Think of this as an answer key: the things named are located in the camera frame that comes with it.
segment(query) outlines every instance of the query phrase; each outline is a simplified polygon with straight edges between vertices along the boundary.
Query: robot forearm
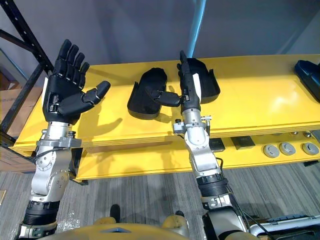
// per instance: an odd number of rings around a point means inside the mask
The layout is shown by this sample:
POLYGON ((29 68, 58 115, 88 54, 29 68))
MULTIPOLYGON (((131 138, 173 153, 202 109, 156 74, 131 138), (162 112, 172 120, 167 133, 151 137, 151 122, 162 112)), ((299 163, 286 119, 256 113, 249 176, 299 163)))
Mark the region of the robot forearm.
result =
POLYGON ((17 239, 37 239, 54 234, 57 213, 69 181, 71 147, 80 147, 72 125, 49 122, 42 131, 36 148, 36 170, 31 183, 31 196, 20 224, 17 239))

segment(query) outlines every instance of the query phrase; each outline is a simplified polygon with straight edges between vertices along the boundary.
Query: cardboard box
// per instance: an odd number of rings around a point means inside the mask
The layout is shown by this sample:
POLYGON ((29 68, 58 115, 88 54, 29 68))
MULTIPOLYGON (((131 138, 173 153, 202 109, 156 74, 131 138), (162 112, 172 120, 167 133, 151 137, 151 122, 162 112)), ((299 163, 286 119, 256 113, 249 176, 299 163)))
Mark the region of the cardboard box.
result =
POLYGON ((7 90, 10 86, 10 81, 0 72, 0 90, 7 90))
MULTIPOLYGON (((11 108, 16 98, 18 97, 20 91, 21 89, 10 89, 0 91, 1 122, 6 116, 7 112, 11 108)), ((38 98, 41 95, 41 92, 41 87, 34 87, 31 90, 7 132, 10 136, 18 137, 20 135, 30 113, 32 112, 35 104, 37 103, 38 98)))
MULTIPOLYGON (((1 121, 6 116, 20 91, 21 89, 0 91, 1 121)), ((20 135, 30 113, 41 95, 41 92, 41 87, 34 87, 31 90, 7 132, 10 136, 17 137, 20 135)), ((19 157, 4 147, 0 147, 0 171, 24 173, 35 170, 36 166, 33 163, 19 157)))

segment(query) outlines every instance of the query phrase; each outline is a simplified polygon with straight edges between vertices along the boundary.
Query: black square object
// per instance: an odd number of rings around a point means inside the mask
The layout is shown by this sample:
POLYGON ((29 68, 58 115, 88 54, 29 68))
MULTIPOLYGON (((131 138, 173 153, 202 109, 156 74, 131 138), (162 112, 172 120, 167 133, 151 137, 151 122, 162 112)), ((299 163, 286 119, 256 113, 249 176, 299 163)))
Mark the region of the black square object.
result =
POLYGON ((231 140, 237 150, 239 149, 250 149, 255 146, 250 136, 233 136, 231 140))
POLYGON ((221 138, 210 138, 209 147, 214 153, 223 152, 226 150, 224 143, 221 138))

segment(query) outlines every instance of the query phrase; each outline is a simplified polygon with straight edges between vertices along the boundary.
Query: black shoe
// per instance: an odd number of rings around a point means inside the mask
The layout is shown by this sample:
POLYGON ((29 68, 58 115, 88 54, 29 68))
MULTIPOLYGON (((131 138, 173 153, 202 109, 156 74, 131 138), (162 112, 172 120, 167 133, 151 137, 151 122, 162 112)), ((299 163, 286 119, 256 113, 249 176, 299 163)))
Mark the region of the black shoe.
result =
POLYGON ((180 211, 180 210, 176 211, 175 215, 178 215, 178 216, 181 216, 181 217, 185 217, 184 212, 180 211))
POLYGON ((118 204, 113 204, 111 206, 110 217, 113 217, 117 224, 120 223, 120 206, 118 204))

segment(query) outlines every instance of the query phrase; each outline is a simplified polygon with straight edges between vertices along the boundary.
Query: black rubber joint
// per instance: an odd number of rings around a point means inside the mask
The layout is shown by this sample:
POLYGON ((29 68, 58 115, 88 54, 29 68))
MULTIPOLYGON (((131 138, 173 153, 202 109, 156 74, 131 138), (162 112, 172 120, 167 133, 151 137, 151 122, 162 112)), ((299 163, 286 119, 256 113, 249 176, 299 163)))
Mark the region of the black rubber joint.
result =
POLYGON ((196 179, 202 197, 227 194, 228 180, 221 173, 203 176, 196 179))
POLYGON ((47 225, 57 218, 60 201, 29 201, 25 210, 23 223, 27 225, 47 225))

